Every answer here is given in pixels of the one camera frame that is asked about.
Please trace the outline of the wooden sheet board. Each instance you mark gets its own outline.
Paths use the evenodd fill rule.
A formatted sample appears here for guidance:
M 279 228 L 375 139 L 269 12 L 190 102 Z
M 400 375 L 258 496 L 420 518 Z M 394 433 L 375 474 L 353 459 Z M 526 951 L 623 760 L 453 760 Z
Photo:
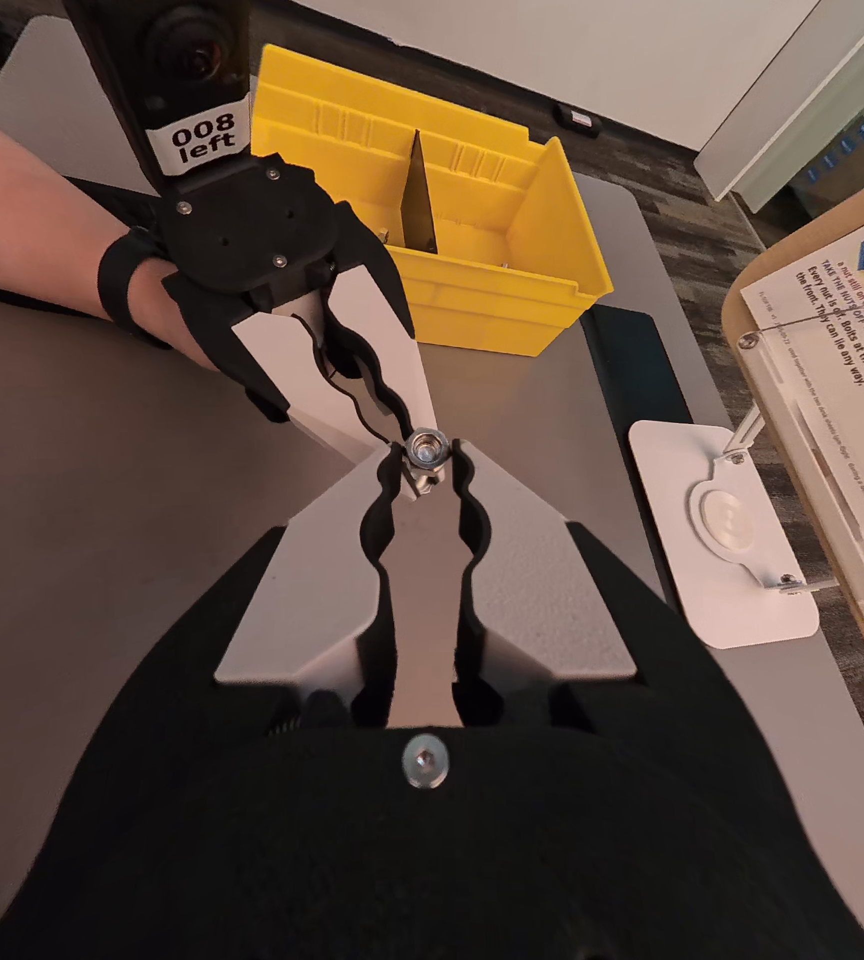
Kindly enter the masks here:
M 864 637 L 864 189 L 756 258 L 722 323 Z

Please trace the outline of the person's left hand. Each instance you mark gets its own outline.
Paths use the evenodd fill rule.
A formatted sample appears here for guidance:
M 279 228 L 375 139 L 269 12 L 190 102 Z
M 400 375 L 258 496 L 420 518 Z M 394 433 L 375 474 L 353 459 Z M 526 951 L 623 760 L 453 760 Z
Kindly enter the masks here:
M 128 304 L 137 325 L 158 340 L 206 370 L 218 369 L 200 348 L 176 302 L 163 286 L 163 280 L 176 270 L 174 264 L 160 258 L 143 262 L 128 288 Z

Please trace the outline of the glass partition door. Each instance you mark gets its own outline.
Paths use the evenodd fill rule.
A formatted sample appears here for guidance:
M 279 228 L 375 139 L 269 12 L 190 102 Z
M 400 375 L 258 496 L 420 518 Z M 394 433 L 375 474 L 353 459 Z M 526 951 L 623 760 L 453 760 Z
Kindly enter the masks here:
M 715 201 L 757 211 L 864 108 L 864 1 L 821 1 L 699 151 Z

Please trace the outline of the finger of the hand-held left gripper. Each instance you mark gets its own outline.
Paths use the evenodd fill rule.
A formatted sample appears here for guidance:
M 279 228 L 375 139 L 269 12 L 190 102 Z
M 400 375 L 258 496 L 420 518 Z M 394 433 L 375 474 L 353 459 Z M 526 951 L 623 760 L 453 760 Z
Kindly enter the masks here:
M 375 405 L 401 439 L 438 428 L 420 350 L 365 265 L 340 271 L 327 299 L 331 331 L 351 355 Z
M 303 318 L 257 313 L 233 332 L 287 402 L 290 421 L 352 463 L 366 461 L 388 441 L 373 431 L 353 396 L 321 365 L 318 343 Z

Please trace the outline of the black wall outlet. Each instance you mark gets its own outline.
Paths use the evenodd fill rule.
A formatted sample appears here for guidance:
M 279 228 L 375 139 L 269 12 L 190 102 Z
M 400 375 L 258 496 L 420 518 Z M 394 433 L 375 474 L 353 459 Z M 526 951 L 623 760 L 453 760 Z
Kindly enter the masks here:
M 577 135 L 595 139 L 603 131 L 604 124 L 600 117 L 567 102 L 552 102 L 552 111 L 558 126 Z

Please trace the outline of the silver hex bolt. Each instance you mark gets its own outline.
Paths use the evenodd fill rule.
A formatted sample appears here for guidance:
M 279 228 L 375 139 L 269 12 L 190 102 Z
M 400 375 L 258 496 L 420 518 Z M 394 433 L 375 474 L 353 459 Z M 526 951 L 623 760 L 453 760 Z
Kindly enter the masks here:
M 441 482 L 450 458 L 447 442 L 430 432 L 418 433 L 403 447 L 403 476 L 418 497 L 429 493 Z

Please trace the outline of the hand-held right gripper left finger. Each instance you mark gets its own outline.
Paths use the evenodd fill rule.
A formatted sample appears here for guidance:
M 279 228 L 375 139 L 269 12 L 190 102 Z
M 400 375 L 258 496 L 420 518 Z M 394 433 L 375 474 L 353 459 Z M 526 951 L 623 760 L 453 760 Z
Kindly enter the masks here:
M 354 721 L 386 726 L 397 672 L 390 583 L 381 558 L 403 449 L 381 447 L 283 529 L 214 673 L 225 686 L 335 693 Z

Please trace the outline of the white stand base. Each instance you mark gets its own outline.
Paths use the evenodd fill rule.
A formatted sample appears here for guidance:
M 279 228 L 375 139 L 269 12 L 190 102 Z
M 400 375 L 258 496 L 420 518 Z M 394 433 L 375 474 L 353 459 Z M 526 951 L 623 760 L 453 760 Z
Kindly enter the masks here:
M 820 615 L 747 450 L 718 426 L 639 420 L 628 442 L 678 603 L 716 650 L 813 636 Z

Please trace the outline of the yellow divided plastic bin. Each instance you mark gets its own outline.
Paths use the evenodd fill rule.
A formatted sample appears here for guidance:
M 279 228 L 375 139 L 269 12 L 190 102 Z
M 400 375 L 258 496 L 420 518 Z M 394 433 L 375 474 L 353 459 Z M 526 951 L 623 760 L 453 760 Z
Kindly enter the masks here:
M 271 44 L 252 128 L 254 153 L 313 170 L 388 242 L 420 342 L 534 357 L 613 291 L 558 138 Z M 418 129 L 434 256 L 401 226 Z

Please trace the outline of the black flat pad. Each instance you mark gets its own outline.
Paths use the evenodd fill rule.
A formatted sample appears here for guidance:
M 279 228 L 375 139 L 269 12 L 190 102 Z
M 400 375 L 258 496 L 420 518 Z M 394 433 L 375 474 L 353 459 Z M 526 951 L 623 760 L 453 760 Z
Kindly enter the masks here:
M 652 316 L 596 304 L 582 315 L 581 326 L 620 438 L 640 420 L 693 423 Z

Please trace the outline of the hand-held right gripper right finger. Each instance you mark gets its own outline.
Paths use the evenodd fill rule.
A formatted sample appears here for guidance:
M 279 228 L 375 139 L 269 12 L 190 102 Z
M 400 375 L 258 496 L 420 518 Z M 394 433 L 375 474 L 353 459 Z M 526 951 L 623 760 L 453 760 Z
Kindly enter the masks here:
M 518 694 L 624 682 L 632 656 L 566 517 L 470 441 L 452 444 L 462 572 L 453 700 L 462 724 L 498 723 Z

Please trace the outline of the silver hex nut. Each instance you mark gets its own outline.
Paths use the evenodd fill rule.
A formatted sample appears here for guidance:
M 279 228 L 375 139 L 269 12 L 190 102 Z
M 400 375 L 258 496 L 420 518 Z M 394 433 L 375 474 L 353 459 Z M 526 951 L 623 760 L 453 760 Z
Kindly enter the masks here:
M 418 428 L 404 445 L 406 459 L 413 469 L 436 472 L 451 457 L 451 441 L 436 428 Z

